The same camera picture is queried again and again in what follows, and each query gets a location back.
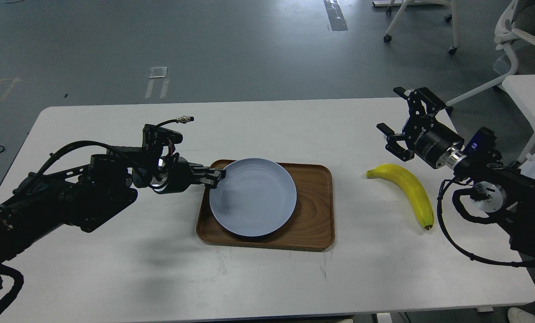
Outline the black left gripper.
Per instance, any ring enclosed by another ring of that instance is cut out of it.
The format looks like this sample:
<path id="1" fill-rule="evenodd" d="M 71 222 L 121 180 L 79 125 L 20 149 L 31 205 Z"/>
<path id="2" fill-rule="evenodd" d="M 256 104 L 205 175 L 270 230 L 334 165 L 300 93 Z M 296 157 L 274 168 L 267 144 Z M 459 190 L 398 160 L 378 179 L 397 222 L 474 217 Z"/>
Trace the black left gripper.
<path id="1" fill-rule="evenodd" d="M 150 188 L 157 194 L 185 192 L 191 185 L 200 184 L 217 188 L 226 173 L 224 168 L 206 167 L 202 164 L 192 164 L 190 168 L 190 163 L 181 156 L 163 156 L 158 160 L 157 172 Z"/>

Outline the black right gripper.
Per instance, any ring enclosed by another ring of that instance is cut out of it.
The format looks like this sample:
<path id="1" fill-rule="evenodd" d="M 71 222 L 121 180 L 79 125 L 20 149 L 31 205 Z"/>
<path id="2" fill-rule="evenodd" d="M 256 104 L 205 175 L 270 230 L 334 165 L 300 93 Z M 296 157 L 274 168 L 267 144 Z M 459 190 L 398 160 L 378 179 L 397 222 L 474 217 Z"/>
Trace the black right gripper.
<path id="1" fill-rule="evenodd" d="M 404 162 L 412 160 L 415 155 L 425 161 L 431 168 L 441 168 L 448 158 L 448 149 L 463 147 L 465 140 L 453 130 L 435 118 L 438 112 L 451 110 L 438 96 L 426 87 L 418 89 L 393 88 L 393 92 L 407 101 L 409 119 L 403 127 L 403 134 L 393 131 L 385 123 L 378 123 L 376 128 L 384 135 L 385 149 Z M 405 141 L 407 148 L 399 145 Z"/>

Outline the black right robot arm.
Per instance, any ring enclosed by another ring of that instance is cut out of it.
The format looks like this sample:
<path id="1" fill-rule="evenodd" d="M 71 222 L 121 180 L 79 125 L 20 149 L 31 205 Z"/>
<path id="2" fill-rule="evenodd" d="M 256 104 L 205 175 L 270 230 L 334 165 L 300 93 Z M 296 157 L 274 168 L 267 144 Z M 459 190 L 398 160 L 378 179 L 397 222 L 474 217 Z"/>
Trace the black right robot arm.
<path id="1" fill-rule="evenodd" d="M 495 133 L 481 127 L 466 141 L 436 119 L 445 103 L 427 88 L 394 93 L 407 101 L 409 118 L 401 133 L 384 123 L 377 128 L 386 139 L 385 148 L 404 162 L 415 156 L 431 168 L 449 167 L 454 174 L 439 189 L 437 219 L 446 239 L 472 261 L 497 266 L 535 268 L 535 179 L 504 166 L 496 149 Z M 452 195 L 457 213 L 469 222 L 499 225 L 508 235 L 510 248 L 530 257 L 528 261 L 500 262 L 468 252 L 452 237 L 443 221 L 442 200 L 451 184 L 462 185 Z"/>

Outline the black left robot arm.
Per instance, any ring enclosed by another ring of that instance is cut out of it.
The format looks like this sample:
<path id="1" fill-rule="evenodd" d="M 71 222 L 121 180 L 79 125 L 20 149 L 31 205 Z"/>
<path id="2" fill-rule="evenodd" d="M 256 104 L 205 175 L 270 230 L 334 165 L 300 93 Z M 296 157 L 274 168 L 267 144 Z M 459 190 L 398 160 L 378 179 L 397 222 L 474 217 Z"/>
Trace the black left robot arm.
<path id="1" fill-rule="evenodd" d="M 184 192 L 191 185 L 217 188 L 226 177 L 222 168 L 189 163 L 175 146 L 183 135 L 169 123 L 188 123 L 182 116 L 156 125 L 146 124 L 139 147 L 112 146 L 80 140 L 52 153 L 0 204 L 0 290 L 3 276 L 13 286 L 0 300 L 0 315 L 17 298 L 24 278 L 9 266 L 36 241 L 61 225 L 90 233 L 129 207 L 139 188 L 158 194 Z"/>

